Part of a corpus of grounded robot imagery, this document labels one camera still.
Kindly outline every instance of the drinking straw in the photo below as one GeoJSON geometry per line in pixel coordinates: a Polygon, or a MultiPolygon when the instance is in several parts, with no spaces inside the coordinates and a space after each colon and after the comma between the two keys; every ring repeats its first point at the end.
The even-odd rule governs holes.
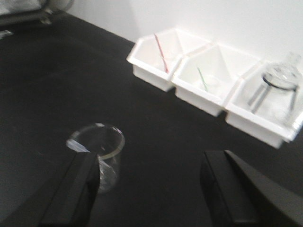
{"type": "Polygon", "coordinates": [[[198,71],[199,71],[199,74],[200,74],[201,80],[202,80],[202,82],[203,82],[203,85],[204,85],[205,91],[207,91],[207,92],[208,92],[208,90],[207,90],[207,86],[206,86],[206,83],[205,83],[205,80],[204,80],[204,78],[203,78],[203,76],[202,76],[202,73],[201,73],[201,70],[199,69],[199,67],[197,67],[197,69],[198,69],[198,71]]]}
{"type": "Polygon", "coordinates": [[[162,57],[162,60],[163,60],[163,63],[164,63],[164,67],[165,67],[165,72],[168,73],[169,72],[169,69],[167,68],[167,64],[166,64],[166,61],[165,61],[165,58],[164,58],[164,55],[163,55],[163,51],[162,51],[162,48],[161,48],[161,45],[160,45],[160,41],[157,37],[156,34],[155,35],[155,38],[156,38],[156,41],[157,41],[157,44],[158,44],[158,48],[160,50],[160,54],[161,54],[161,57],[162,57]]]}

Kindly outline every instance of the glass cup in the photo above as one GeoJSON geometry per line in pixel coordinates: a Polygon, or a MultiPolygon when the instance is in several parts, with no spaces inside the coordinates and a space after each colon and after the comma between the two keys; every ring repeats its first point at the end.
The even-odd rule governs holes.
{"type": "Polygon", "coordinates": [[[76,152],[96,152],[100,169],[99,193],[108,192],[119,179],[120,155],[125,144],[115,126],[95,123],[74,132],[66,145],[76,152]]]}

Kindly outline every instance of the green striped straw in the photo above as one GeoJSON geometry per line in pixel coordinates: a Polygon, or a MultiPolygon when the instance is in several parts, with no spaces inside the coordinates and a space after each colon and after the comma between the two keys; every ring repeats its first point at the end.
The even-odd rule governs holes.
{"type": "Polygon", "coordinates": [[[203,85],[204,85],[205,91],[207,91],[207,92],[208,92],[208,89],[207,89],[207,86],[206,86],[205,80],[204,80],[204,78],[203,78],[203,76],[202,76],[201,70],[199,69],[199,67],[197,67],[197,69],[198,69],[198,71],[199,71],[199,74],[200,74],[201,80],[202,80],[202,82],[203,82],[203,85]]]}

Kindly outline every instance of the white container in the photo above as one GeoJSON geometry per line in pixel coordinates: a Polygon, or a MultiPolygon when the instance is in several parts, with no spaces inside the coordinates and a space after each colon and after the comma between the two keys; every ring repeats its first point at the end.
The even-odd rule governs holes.
{"type": "MultiPolygon", "coordinates": [[[[302,119],[298,118],[300,114],[296,108],[301,107],[297,102],[297,107],[295,107],[297,116],[289,115],[292,92],[283,92],[272,88],[259,109],[255,113],[251,112],[248,100],[251,99],[260,85],[265,84],[261,76],[265,67],[266,63],[260,65],[247,78],[242,79],[238,89],[226,105],[228,111],[226,122],[270,146],[279,148],[284,141],[293,141],[300,130],[302,119]],[[296,119],[300,122],[297,121],[296,125],[291,123],[287,126],[285,120],[290,118],[294,122],[296,119]]],[[[297,100],[301,100],[302,97],[302,91],[299,91],[297,100]]]]}
{"type": "Polygon", "coordinates": [[[155,35],[149,35],[136,42],[127,60],[133,64],[135,76],[168,91],[173,87],[170,80],[182,57],[202,50],[210,43],[201,37],[176,28],[159,32],[156,36],[164,58],[162,58],[155,35]]]}
{"type": "Polygon", "coordinates": [[[224,45],[204,49],[183,60],[172,82],[176,96],[217,116],[258,58],[224,45]]]}

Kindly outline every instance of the white wall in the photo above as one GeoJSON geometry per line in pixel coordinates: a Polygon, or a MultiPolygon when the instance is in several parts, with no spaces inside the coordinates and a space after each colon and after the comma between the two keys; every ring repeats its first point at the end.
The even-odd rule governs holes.
{"type": "Polygon", "coordinates": [[[270,60],[303,56],[303,0],[75,0],[69,13],[134,42],[175,26],[270,60]]]}

